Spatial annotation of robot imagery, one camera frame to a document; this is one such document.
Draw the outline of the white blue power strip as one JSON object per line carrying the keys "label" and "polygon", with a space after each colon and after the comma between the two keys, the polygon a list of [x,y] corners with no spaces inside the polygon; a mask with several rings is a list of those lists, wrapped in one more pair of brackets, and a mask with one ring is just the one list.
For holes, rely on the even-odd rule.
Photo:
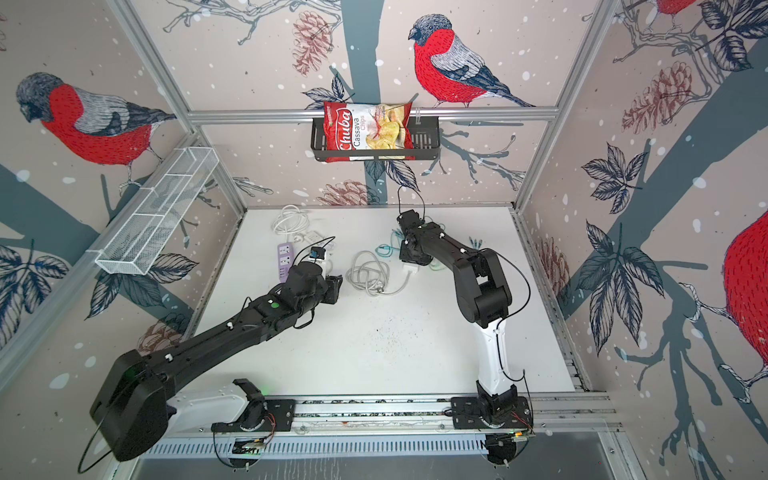
{"label": "white blue power strip", "polygon": [[412,263],[401,263],[402,270],[406,275],[416,274],[419,271],[419,266]]}

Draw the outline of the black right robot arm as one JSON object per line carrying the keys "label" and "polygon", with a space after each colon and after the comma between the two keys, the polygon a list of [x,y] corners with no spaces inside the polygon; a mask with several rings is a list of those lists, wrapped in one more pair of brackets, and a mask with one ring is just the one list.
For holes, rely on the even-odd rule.
{"label": "black right robot arm", "polygon": [[513,297],[498,254],[460,243],[413,209],[401,212],[397,222],[403,234],[402,262],[427,266],[436,260],[452,273],[458,308],[476,332],[480,417],[490,427],[507,424],[518,401],[518,390],[504,366],[502,320],[509,315]]}

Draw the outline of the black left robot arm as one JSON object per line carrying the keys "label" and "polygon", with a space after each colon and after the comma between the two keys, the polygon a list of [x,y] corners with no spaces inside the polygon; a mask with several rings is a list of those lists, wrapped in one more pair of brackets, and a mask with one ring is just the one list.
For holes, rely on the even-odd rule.
{"label": "black left robot arm", "polygon": [[289,269],[287,280],[231,318],[177,345],[142,355],[128,351],[113,363],[91,408],[96,433],[119,462],[147,452],[166,433],[176,413],[169,400],[193,380],[230,357],[300,329],[299,319],[321,304],[333,305],[344,277],[326,275],[314,262]]}

